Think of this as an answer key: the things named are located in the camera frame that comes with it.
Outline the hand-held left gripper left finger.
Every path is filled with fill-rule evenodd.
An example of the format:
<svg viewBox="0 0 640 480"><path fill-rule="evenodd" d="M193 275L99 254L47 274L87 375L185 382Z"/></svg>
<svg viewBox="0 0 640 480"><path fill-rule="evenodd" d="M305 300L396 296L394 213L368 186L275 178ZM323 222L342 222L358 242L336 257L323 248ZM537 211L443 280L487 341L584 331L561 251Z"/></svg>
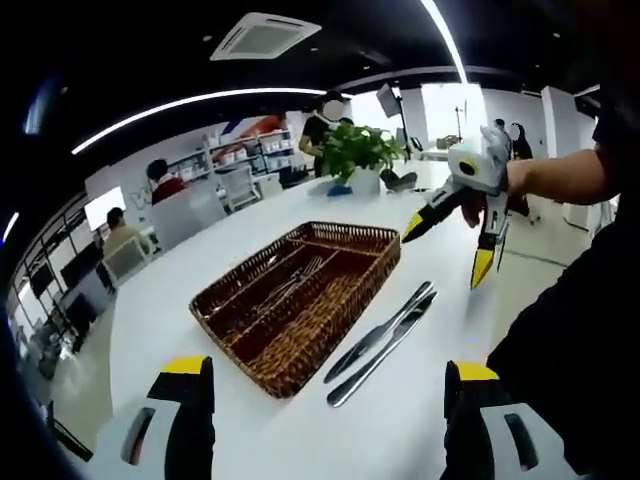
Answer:
<svg viewBox="0 0 640 480"><path fill-rule="evenodd" d="M165 364L141 398L97 435L86 479L210 479L215 443L214 368L209 356Z"/></svg>

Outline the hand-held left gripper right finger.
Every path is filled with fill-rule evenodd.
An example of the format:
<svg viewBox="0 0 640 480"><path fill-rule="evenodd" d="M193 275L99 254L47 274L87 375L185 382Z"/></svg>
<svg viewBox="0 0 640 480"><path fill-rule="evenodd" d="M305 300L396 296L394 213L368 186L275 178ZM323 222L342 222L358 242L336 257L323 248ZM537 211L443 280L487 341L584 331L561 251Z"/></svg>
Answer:
<svg viewBox="0 0 640 480"><path fill-rule="evenodd" d="M484 365L445 370L444 479L573 479L561 437Z"/></svg>

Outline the person's right hand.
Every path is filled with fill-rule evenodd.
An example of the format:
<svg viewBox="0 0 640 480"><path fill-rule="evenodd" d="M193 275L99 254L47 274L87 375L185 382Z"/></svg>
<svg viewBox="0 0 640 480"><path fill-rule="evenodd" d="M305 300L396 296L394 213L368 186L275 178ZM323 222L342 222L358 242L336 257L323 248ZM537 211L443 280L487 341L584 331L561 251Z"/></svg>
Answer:
<svg viewBox="0 0 640 480"><path fill-rule="evenodd" d="M511 166L510 150L506 136L496 127L480 127L486 174L486 191L491 195L506 193L509 196L520 194L522 190L521 175L518 172L519 163Z"/></svg>

